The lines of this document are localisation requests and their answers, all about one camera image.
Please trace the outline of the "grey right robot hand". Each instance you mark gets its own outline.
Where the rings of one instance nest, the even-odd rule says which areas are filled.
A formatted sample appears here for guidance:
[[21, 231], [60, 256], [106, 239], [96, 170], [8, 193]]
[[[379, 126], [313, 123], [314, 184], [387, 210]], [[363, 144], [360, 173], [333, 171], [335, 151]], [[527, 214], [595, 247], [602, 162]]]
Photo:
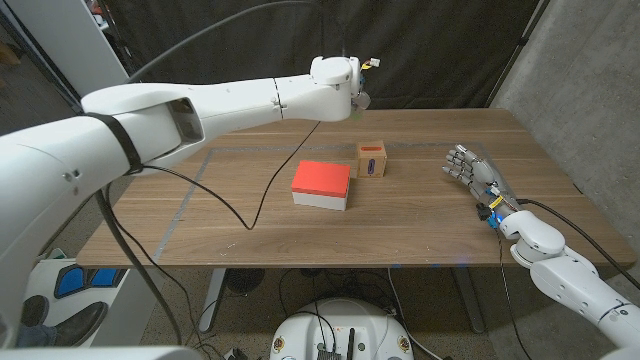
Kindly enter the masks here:
[[522, 210], [500, 173], [471, 150], [457, 144], [446, 155], [446, 161], [443, 171], [469, 188], [471, 195], [480, 203], [482, 220], [494, 214], [497, 222], [501, 222]]

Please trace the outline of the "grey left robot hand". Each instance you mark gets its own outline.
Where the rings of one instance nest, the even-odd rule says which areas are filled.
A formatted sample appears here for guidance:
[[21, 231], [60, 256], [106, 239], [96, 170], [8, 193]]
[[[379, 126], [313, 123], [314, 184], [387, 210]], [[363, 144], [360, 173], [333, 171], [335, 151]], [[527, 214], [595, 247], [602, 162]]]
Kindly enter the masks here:
[[360, 91], [351, 99], [351, 118], [358, 118], [369, 107], [371, 103], [370, 96], [365, 91]]

